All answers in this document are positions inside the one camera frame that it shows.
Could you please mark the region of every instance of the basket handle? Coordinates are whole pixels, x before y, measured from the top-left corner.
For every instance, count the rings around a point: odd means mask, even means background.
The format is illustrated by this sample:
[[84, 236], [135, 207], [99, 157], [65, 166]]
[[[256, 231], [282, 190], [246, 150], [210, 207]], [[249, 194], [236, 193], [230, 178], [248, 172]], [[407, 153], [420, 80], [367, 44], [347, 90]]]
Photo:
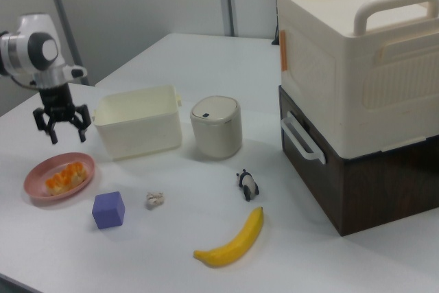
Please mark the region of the basket handle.
[[364, 3], [358, 9], [354, 18], [354, 35], [362, 36], [366, 33], [366, 25], [370, 15], [383, 10], [391, 10], [417, 3], [428, 3], [427, 19], [434, 19], [439, 15], [439, 0], [372, 0]]

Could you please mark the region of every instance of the food on plate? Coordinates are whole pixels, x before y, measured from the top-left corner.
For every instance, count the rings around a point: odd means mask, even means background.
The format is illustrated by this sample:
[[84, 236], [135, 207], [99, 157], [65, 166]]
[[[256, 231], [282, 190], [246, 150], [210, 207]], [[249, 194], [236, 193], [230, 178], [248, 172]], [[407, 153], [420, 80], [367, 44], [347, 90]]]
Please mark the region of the food on plate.
[[76, 188], [87, 178], [87, 171], [81, 162], [68, 164], [60, 173], [46, 180], [47, 192], [51, 196], [63, 194]]

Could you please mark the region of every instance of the orange tag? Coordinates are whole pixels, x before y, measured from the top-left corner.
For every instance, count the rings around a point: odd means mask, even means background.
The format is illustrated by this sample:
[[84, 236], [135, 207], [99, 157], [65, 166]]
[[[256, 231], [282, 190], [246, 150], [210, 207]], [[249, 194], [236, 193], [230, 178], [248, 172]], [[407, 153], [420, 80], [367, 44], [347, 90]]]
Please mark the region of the orange tag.
[[284, 72], [288, 70], [287, 62], [287, 41], [285, 30], [279, 32], [279, 46], [281, 46], [281, 71]]

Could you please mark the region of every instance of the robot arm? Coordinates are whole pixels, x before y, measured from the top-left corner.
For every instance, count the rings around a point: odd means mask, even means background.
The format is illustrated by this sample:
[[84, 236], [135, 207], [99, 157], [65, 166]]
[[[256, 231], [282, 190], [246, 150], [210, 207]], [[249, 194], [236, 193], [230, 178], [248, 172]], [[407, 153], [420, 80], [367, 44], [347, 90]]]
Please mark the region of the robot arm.
[[[19, 19], [15, 34], [0, 34], [0, 75], [12, 77], [30, 75], [32, 89], [39, 91], [44, 109], [34, 111], [37, 128], [58, 142], [55, 124], [68, 121], [85, 141], [91, 120], [87, 105], [73, 104], [67, 82], [87, 76], [80, 66], [66, 65], [60, 53], [60, 41], [48, 14], [28, 14]], [[44, 114], [49, 117], [46, 123]]]

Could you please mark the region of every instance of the white table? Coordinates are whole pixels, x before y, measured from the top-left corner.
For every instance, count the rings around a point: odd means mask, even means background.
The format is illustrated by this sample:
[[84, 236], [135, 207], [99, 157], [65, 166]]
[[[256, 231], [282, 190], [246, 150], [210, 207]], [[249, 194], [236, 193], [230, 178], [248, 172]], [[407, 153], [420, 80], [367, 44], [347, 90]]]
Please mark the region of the white table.
[[234, 97], [243, 109], [278, 113], [279, 47], [271, 40], [169, 34], [96, 84], [129, 91], [173, 84], [182, 98]]
[[[180, 74], [193, 79], [184, 68]], [[252, 79], [248, 83], [259, 85]], [[131, 89], [148, 84], [139, 78]], [[51, 145], [32, 117], [40, 106], [38, 96], [0, 118], [3, 277], [44, 293], [439, 290], [439, 210], [340, 237], [283, 154], [276, 109], [243, 107], [242, 149], [229, 159], [210, 161], [196, 150], [189, 121], [195, 101], [185, 99], [191, 94], [182, 86], [183, 145], [130, 160], [112, 162], [93, 126], [80, 143], [73, 127], [59, 124], [59, 142]], [[71, 85], [71, 91], [76, 104], [85, 102], [91, 110], [99, 98], [114, 93], [79, 85]], [[96, 160], [90, 185], [67, 200], [32, 203], [23, 191], [28, 171], [50, 156], [72, 151]], [[235, 184], [235, 173], [242, 168], [252, 172], [261, 189], [252, 202], [244, 200]], [[100, 231], [91, 215], [94, 197], [111, 191], [121, 192], [125, 220], [123, 226]], [[146, 209], [147, 191], [164, 192], [165, 203]], [[192, 257], [194, 249], [216, 247], [234, 237], [257, 206], [265, 211], [265, 224], [243, 258], [212, 269]]]

